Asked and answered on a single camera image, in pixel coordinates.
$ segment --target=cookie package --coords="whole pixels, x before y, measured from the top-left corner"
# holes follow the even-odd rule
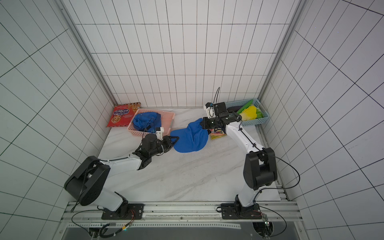
[[[116,105],[107,127],[125,127],[131,122],[141,103]]]

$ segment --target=blue cap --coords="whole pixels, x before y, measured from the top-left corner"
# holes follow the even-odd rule
[[[208,141],[208,131],[200,125],[202,118],[188,124],[187,128],[173,130],[170,136],[179,140],[174,146],[177,152],[195,152],[202,149]]]

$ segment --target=snack package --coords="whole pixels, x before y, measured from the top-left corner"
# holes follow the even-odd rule
[[[227,134],[225,134],[221,129],[210,129],[211,130],[211,139],[216,139],[220,137],[224,137]]]
[[[107,127],[125,127],[131,122],[141,103],[116,105]]]

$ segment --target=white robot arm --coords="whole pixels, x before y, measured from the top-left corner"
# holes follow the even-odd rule
[[[222,129],[241,148],[245,155],[243,175],[245,185],[236,196],[234,211],[237,214],[254,210],[258,193],[277,179],[276,161],[272,149],[265,149],[241,128],[241,116],[229,113],[225,103],[207,103],[204,108],[208,117],[200,123],[203,129]],[[151,157],[169,151],[178,137],[147,134],[135,152],[127,157],[100,160],[95,156],[88,157],[66,181],[64,188],[81,205],[97,204],[125,216],[128,201],[116,192],[103,187],[105,180],[113,175],[145,168]]]

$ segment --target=blue bag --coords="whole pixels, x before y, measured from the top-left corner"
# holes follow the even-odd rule
[[[161,127],[161,115],[155,112],[139,113],[132,120],[136,130],[155,133],[157,127]]]

